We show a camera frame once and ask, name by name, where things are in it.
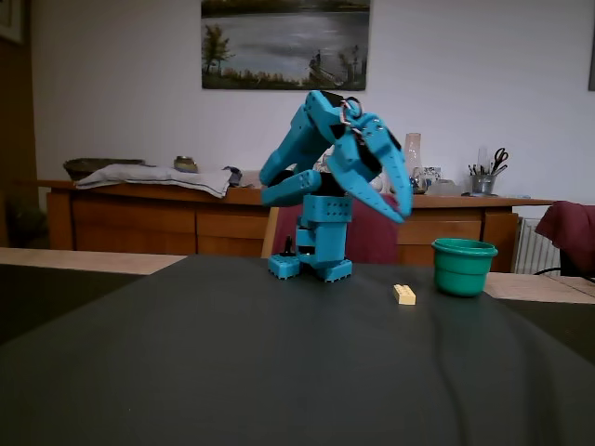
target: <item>tree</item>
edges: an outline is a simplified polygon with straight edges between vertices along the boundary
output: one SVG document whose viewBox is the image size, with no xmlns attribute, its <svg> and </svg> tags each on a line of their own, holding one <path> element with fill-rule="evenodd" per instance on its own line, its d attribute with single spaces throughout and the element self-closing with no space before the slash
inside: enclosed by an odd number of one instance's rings
<svg viewBox="0 0 595 446">
<path fill-rule="evenodd" d="M 211 67 L 217 63 L 218 75 L 221 76 L 221 62 L 234 56 L 228 49 L 229 42 L 229 38 L 223 38 L 223 30 L 219 25 L 206 25 L 206 35 L 203 40 L 205 74 L 209 74 Z"/>
</svg>

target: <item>green cup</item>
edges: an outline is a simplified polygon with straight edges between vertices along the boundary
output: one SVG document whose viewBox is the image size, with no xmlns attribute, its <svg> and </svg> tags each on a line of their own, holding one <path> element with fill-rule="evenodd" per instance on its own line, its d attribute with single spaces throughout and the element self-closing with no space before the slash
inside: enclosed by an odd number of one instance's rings
<svg viewBox="0 0 595 446">
<path fill-rule="evenodd" d="M 437 239 L 434 248 L 434 281 L 450 295 L 472 297 L 483 291 L 485 278 L 498 251 L 490 243 L 468 239 Z"/>
</svg>

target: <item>cabinet door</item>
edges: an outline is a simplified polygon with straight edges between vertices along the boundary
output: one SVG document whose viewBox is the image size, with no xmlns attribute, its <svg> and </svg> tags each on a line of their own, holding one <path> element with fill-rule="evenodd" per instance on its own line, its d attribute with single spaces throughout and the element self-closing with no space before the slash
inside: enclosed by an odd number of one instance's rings
<svg viewBox="0 0 595 446">
<path fill-rule="evenodd" d="M 194 209 L 183 203 L 83 194 L 73 199 L 79 251 L 196 253 Z"/>
<path fill-rule="evenodd" d="M 414 209 L 397 232 L 397 263 L 431 266 L 434 240 L 449 237 L 480 240 L 482 212 L 479 209 Z"/>
<path fill-rule="evenodd" d="M 260 257 L 269 209 L 261 206 L 200 206 L 198 253 Z"/>
</svg>

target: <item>painting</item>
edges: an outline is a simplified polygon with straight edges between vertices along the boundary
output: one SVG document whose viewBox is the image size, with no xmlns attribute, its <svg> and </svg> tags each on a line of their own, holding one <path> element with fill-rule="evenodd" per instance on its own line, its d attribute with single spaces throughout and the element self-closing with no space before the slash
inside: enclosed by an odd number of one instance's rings
<svg viewBox="0 0 595 446">
<path fill-rule="evenodd" d="M 593 50 L 591 54 L 591 77 L 588 80 L 588 91 L 595 91 L 595 33 L 593 35 Z"/>
<path fill-rule="evenodd" d="M 22 44 L 23 18 L 24 0 L 0 0 L 0 37 Z"/>
<path fill-rule="evenodd" d="M 365 90 L 371 0 L 203 0 L 203 88 Z"/>
</svg>

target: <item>white wall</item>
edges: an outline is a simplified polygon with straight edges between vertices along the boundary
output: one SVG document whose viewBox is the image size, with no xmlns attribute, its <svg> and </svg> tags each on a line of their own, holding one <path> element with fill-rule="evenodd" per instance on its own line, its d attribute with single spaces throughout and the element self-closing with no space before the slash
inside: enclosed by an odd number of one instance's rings
<svg viewBox="0 0 595 446">
<path fill-rule="evenodd" d="M 496 192 L 595 203 L 593 3 L 375 0 L 358 97 L 447 177 L 504 146 Z M 202 90 L 199 0 L 36 0 L 32 35 L 40 178 L 82 156 L 258 169 L 305 97 Z"/>
</svg>

